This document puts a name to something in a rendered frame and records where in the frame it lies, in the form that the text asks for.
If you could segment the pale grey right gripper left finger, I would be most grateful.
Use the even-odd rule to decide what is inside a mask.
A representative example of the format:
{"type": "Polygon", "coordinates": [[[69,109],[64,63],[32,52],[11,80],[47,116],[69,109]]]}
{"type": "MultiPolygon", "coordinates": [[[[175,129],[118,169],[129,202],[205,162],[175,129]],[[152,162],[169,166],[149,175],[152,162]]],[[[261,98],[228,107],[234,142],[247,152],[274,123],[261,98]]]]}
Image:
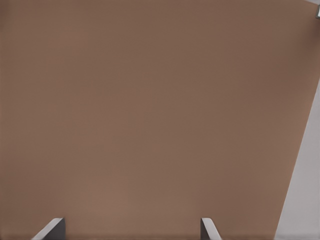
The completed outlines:
{"type": "Polygon", "coordinates": [[[66,221],[64,218],[53,218],[31,240],[66,240],[66,221]]]}

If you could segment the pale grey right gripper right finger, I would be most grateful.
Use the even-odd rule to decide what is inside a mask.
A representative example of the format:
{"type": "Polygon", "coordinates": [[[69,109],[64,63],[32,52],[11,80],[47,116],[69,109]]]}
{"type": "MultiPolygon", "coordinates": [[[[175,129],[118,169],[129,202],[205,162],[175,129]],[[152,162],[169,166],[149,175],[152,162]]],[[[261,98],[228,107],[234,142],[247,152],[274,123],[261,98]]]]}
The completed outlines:
{"type": "Polygon", "coordinates": [[[201,218],[201,240],[222,240],[211,218],[201,218]]]}

